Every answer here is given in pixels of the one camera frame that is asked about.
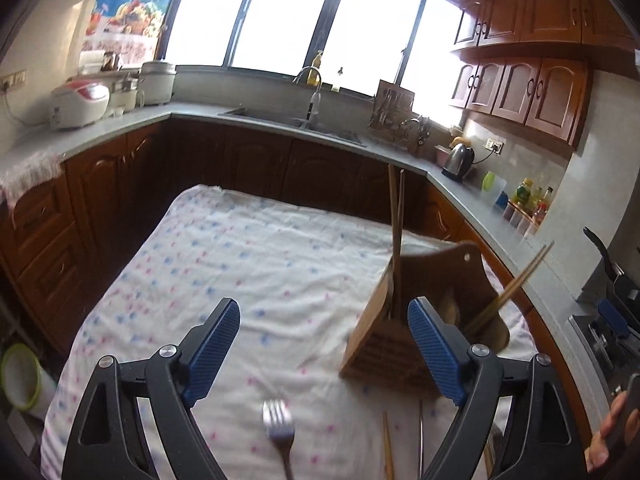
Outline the person right hand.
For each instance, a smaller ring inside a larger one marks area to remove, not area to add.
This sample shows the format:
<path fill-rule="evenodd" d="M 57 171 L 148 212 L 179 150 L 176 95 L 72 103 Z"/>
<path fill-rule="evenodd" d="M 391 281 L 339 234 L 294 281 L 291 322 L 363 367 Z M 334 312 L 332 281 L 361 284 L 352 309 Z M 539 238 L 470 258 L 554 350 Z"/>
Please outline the person right hand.
<path fill-rule="evenodd" d="M 591 472 L 602 467 L 610 456 L 610 450 L 606 444 L 606 439 L 612 434 L 615 426 L 623 414 L 628 398 L 628 392 L 621 392 L 611 404 L 610 411 L 603 419 L 598 432 L 596 432 L 590 442 L 588 448 L 585 449 L 585 462 L 587 471 Z M 626 445 L 630 445 L 634 440 L 634 436 L 639 430 L 639 410 L 633 410 L 625 420 L 624 441 Z"/>

